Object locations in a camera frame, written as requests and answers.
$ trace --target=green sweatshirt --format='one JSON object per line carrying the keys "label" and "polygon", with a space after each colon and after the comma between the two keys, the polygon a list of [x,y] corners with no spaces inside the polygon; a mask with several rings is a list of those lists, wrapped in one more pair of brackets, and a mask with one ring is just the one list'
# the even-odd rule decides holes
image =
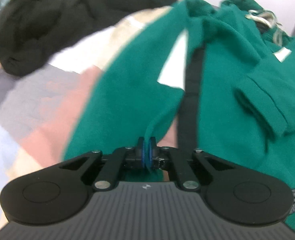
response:
{"label": "green sweatshirt", "polygon": [[[206,43],[198,146],[295,188],[295,37],[283,35],[288,50],[275,45],[276,30],[261,35],[245,18],[250,9],[262,7],[254,0],[226,0],[218,11],[203,0],[174,4],[122,51],[94,87],[65,159],[93,149],[111,153],[135,145],[142,135],[157,140],[165,135],[184,90],[158,78],[186,30],[187,64]],[[286,223],[295,230],[295,213]]]}

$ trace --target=black clothing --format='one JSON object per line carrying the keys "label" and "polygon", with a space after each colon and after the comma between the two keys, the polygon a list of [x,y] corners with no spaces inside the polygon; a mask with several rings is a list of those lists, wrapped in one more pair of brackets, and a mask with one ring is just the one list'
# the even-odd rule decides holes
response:
{"label": "black clothing", "polygon": [[199,98],[205,47],[194,51],[185,72],[185,93],[178,111],[177,139],[178,148],[190,153],[198,147]]}
{"label": "black clothing", "polygon": [[0,61],[12,75],[42,67],[55,52],[136,11],[176,0],[11,0],[0,12]]}

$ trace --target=sleeve cuff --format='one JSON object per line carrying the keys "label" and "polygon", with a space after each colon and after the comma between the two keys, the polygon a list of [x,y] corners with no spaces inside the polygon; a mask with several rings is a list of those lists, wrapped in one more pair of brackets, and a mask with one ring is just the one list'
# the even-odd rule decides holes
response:
{"label": "sleeve cuff", "polygon": [[250,110],[270,138],[281,137],[287,128],[284,116],[272,98],[249,76],[238,83],[235,96],[239,103]]}

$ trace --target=black jacket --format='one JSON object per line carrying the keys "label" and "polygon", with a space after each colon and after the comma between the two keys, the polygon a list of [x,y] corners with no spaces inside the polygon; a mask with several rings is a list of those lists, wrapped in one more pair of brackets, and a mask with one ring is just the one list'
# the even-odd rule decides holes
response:
{"label": "black jacket", "polygon": [[0,12],[0,61],[12,75],[42,67],[55,52],[133,12],[176,0],[11,0]]}

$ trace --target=white drawstring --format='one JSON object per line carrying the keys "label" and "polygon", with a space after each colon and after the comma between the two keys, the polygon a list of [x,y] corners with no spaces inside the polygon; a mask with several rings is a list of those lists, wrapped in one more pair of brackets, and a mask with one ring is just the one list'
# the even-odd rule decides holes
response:
{"label": "white drawstring", "polygon": [[267,25],[270,29],[277,27],[273,35],[273,43],[278,46],[282,46],[283,40],[283,30],[281,30],[281,24],[277,22],[277,17],[271,11],[257,11],[257,10],[249,10],[249,14],[246,14],[245,17],[250,20],[254,20],[256,22],[260,22],[264,25]]}

